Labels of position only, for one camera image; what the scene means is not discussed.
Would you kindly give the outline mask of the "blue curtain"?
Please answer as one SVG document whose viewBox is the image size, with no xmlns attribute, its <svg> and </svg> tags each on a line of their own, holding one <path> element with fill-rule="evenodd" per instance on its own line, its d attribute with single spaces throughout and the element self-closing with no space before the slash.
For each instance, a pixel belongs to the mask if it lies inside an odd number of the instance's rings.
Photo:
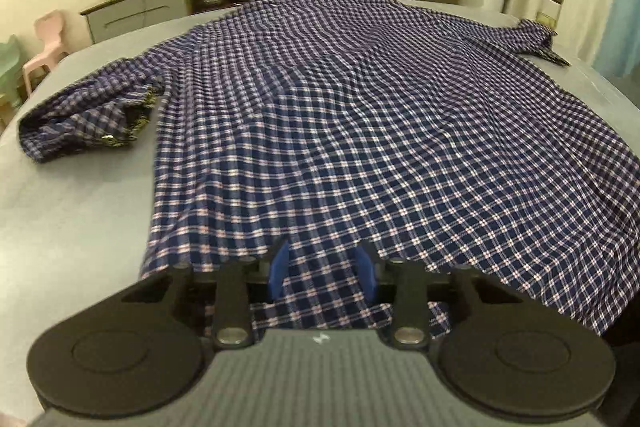
<svg viewBox="0 0 640 427">
<path fill-rule="evenodd" d="M 613 0 L 593 68 L 603 77 L 632 73 L 639 65 L 639 0 Z"/>
</svg>

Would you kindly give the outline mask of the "blue checked shirt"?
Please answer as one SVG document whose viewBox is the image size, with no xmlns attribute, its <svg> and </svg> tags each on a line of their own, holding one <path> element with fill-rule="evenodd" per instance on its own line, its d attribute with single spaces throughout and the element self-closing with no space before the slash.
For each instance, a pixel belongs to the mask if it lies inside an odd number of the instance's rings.
<svg viewBox="0 0 640 427">
<path fill-rule="evenodd" d="M 533 56 L 555 60 L 531 20 L 252 0 L 92 72 L 18 136 L 46 162 L 125 146 L 156 114 L 141 272 L 209 272 L 286 237 L 256 331 L 386 325 L 349 260 L 368 241 L 430 271 L 472 265 L 603 333 L 639 290 L 638 157 Z"/>
</svg>

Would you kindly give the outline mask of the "green plastic chair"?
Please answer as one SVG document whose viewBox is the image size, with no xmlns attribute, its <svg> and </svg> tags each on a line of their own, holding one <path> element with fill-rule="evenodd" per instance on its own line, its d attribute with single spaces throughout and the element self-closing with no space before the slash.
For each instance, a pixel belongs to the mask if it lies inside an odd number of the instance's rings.
<svg viewBox="0 0 640 427">
<path fill-rule="evenodd" d="M 18 84 L 22 78 L 23 54 L 17 36 L 12 35 L 0 46 L 0 89 L 14 109 L 22 105 Z"/>
</svg>

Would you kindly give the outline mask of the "pink plastic chair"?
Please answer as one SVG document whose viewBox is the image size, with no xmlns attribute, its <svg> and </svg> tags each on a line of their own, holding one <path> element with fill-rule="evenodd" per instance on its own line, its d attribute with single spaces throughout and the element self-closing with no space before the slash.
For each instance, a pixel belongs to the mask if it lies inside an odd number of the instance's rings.
<svg viewBox="0 0 640 427">
<path fill-rule="evenodd" d="M 37 69 L 47 69 L 51 72 L 64 56 L 70 54 L 63 39 L 64 27 L 64 16 L 59 10 L 43 15 L 35 21 L 35 34 L 42 43 L 42 51 L 34 55 L 22 67 L 27 96 L 31 96 L 32 90 L 34 90 L 32 80 L 30 80 L 30 75 L 33 72 Z"/>
</svg>

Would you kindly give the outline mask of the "glass jar with dark lid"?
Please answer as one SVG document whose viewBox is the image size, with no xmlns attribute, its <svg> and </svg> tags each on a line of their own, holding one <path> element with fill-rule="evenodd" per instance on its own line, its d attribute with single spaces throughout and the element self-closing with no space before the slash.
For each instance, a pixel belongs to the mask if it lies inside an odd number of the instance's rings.
<svg viewBox="0 0 640 427">
<path fill-rule="evenodd" d="M 539 0 L 535 20 L 552 30 L 558 26 L 564 0 Z"/>
</svg>

